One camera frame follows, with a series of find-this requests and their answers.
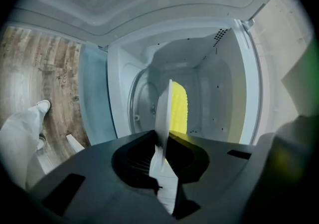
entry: vent grille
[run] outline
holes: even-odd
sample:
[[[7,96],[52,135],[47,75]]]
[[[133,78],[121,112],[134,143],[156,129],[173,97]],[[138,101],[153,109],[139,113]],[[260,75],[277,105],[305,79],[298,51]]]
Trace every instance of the vent grille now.
[[[222,37],[225,35],[225,33],[228,31],[228,29],[219,29],[218,33],[216,34],[214,40],[216,41],[214,46],[216,46],[219,41],[222,39]]]
[[[149,175],[152,157],[155,153],[154,145],[148,145],[147,148],[136,147],[134,149],[129,151],[128,162],[136,172]]]

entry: light blue panel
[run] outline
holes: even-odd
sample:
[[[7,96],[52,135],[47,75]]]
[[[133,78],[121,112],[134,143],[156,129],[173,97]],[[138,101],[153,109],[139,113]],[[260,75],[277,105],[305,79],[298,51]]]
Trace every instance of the light blue panel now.
[[[90,43],[81,48],[79,98],[91,145],[116,139],[108,91],[107,52]]]

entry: person's foot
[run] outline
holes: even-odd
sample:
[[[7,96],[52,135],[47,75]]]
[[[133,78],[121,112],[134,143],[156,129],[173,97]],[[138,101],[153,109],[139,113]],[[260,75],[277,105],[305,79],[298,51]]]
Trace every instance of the person's foot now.
[[[38,146],[36,146],[36,151],[43,149],[46,144],[46,139],[44,137],[39,136],[39,139],[40,140],[39,140]]]
[[[51,107],[51,104],[48,100],[42,100],[42,101],[39,101],[37,103],[37,106],[39,106],[41,108],[41,110],[43,110],[45,113],[47,113]]]

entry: black plastic piece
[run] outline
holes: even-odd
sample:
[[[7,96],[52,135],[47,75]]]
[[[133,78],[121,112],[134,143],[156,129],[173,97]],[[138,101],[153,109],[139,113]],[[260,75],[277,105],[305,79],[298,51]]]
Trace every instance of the black plastic piece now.
[[[62,216],[80,188],[85,177],[78,174],[68,175],[43,201],[42,205]]]
[[[170,133],[166,159],[181,184],[197,182],[209,165],[206,151]]]
[[[187,199],[182,184],[178,182],[175,207],[172,216],[177,220],[180,220],[194,213],[198,209],[200,209],[200,206],[194,201]]]

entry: wooden floor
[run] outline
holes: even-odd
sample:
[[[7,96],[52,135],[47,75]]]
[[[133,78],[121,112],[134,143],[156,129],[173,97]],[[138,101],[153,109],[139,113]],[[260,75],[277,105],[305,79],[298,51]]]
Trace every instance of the wooden floor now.
[[[44,152],[53,167],[75,154],[67,134],[84,147],[90,145],[79,106],[80,48],[75,41],[19,27],[8,27],[1,41],[0,126],[12,113],[49,100],[51,109],[43,124]]]

